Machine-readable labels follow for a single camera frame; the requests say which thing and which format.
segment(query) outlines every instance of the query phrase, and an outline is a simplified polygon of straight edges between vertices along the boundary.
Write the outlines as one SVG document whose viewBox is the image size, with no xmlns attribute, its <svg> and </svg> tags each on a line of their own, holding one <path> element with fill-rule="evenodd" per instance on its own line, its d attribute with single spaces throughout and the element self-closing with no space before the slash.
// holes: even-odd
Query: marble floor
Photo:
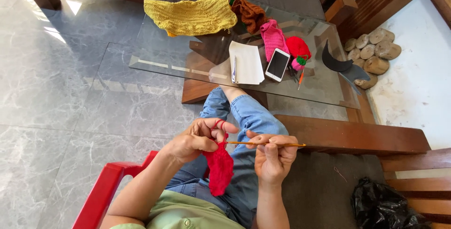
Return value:
<svg viewBox="0 0 451 229">
<path fill-rule="evenodd" d="M 181 78 L 128 68 L 141 4 L 62 3 L 0 0 L 2 228 L 70 228 L 105 163 L 143 161 L 202 109 L 180 103 Z M 344 108 L 268 100 L 274 113 L 347 120 Z"/>
</svg>

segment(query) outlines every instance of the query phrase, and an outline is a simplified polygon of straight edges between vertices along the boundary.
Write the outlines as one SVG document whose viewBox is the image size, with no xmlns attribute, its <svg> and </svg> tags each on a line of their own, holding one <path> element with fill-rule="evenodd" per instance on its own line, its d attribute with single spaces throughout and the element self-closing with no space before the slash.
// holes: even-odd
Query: red yarn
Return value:
<svg viewBox="0 0 451 229">
<path fill-rule="evenodd" d="M 295 70 L 302 70 L 305 62 L 312 57 L 312 53 L 310 53 L 307 44 L 303 39 L 296 36 L 289 37 L 285 43 L 290 54 L 295 57 L 291 62 L 291 66 Z"/>
<path fill-rule="evenodd" d="M 216 125 L 224 120 L 218 120 L 215 123 L 215 126 L 211 128 L 213 130 Z M 229 137 L 229 134 L 225 133 L 224 140 L 222 142 L 217 143 L 218 149 L 214 152 L 202 151 L 202 154 L 206 157 L 206 163 L 210 168 L 210 192 L 214 197 L 221 196 L 224 194 L 226 187 L 229 185 L 233 176 L 233 158 L 230 157 L 230 154 L 226 151 L 227 141 L 226 139 Z"/>
</svg>

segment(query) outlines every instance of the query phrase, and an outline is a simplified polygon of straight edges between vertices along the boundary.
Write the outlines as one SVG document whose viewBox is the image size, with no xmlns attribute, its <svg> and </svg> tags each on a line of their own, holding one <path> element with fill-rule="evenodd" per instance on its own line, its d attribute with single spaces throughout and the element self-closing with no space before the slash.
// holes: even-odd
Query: glass tabletop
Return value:
<svg viewBox="0 0 451 229">
<path fill-rule="evenodd" d="M 281 82 L 266 76 L 259 85 L 231 82 L 229 45 L 232 41 L 257 46 L 262 69 L 266 70 L 268 64 L 262 37 L 259 33 L 249 34 L 240 19 L 229 31 L 220 31 L 211 35 L 169 37 L 165 30 L 158 28 L 153 20 L 145 15 L 129 67 L 330 105 L 359 108 L 356 93 L 352 87 L 339 73 L 328 69 L 322 61 L 326 41 L 329 41 L 331 55 L 340 61 L 345 60 L 335 25 L 285 12 L 254 0 L 248 1 L 262 7 L 267 17 L 277 20 L 285 37 L 298 36 L 307 43 L 312 57 L 305 65 L 304 78 L 299 90 L 298 83 L 288 70 L 285 71 Z"/>
</svg>

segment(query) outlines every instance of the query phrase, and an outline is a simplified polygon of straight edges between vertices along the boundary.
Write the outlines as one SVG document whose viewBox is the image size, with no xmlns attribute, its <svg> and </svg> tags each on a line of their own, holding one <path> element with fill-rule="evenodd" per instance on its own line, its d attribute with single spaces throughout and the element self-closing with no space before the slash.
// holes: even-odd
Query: white paper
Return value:
<svg viewBox="0 0 451 229">
<path fill-rule="evenodd" d="M 229 54 L 231 73 L 235 68 L 236 56 L 235 83 L 258 85 L 265 80 L 257 46 L 232 41 L 229 46 Z"/>
</svg>

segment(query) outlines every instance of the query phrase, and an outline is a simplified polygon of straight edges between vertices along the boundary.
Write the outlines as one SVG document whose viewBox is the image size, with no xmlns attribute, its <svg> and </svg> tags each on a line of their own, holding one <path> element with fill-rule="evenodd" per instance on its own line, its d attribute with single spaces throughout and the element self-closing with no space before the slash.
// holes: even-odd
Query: white smartphone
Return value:
<svg viewBox="0 0 451 229">
<path fill-rule="evenodd" d="M 285 53 L 281 49 L 276 48 L 272 54 L 271 61 L 269 61 L 268 67 L 266 68 L 265 75 L 277 82 L 282 81 L 289 60 L 289 53 Z"/>
</svg>

